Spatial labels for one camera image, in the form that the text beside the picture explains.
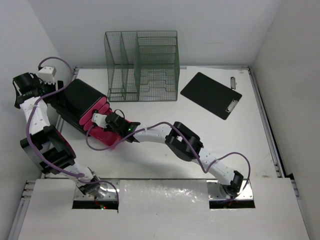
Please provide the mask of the black clipboard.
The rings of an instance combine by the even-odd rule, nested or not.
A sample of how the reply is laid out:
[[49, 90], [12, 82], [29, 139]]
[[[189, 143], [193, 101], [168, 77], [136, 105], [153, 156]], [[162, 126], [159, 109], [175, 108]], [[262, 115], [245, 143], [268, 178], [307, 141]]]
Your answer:
[[242, 94], [197, 72], [180, 94], [222, 120], [226, 120], [242, 98]]

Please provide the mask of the black pink drawer unit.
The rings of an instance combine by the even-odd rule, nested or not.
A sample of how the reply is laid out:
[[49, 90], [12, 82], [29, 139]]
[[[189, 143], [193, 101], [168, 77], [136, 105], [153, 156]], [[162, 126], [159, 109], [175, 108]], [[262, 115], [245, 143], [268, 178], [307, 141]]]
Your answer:
[[51, 106], [70, 125], [83, 134], [99, 140], [106, 146], [111, 146], [120, 141], [117, 133], [104, 130], [94, 125], [94, 113], [108, 115], [114, 112], [106, 95], [93, 88], [80, 79], [73, 80], [63, 91], [52, 96]]

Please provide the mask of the white paper sheet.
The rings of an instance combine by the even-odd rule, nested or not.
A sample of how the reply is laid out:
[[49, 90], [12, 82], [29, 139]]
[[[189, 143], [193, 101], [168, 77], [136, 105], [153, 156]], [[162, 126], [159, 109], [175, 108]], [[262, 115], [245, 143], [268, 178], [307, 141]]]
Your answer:
[[245, 72], [234, 69], [188, 66], [186, 68], [186, 79], [188, 81], [191, 80], [197, 73], [202, 73], [205, 76], [230, 88], [231, 77], [234, 77], [236, 83], [238, 83], [238, 81], [241, 79]]

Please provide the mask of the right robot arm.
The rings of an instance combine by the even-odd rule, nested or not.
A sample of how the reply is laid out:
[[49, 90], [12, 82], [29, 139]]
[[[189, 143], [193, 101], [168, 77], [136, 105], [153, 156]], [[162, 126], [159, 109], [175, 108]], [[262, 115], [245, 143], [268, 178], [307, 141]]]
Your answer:
[[139, 122], [128, 122], [112, 112], [101, 117], [96, 124], [117, 133], [122, 139], [133, 143], [152, 142], [165, 144], [179, 159], [198, 164], [204, 173], [210, 173], [220, 183], [224, 198], [235, 198], [240, 192], [243, 175], [224, 165], [203, 145], [200, 137], [181, 122], [160, 122], [143, 127]]

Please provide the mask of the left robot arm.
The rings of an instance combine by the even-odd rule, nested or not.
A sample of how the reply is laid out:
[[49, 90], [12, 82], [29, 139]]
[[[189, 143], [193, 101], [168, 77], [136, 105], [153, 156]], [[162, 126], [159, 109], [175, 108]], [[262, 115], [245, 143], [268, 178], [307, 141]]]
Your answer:
[[50, 123], [48, 106], [64, 120], [83, 132], [83, 118], [97, 110], [106, 97], [88, 84], [76, 79], [65, 87], [54, 80], [54, 73], [41, 69], [37, 74], [26, 72], [13, 78], [15, 103], [24, 113], [28, 133], [20, 146], [33, 163], [45, 174], [64, 175], [74, 181], [84, 195], [98, 196], [101, 182], [89, 168], [76, 161], [71, 145]]

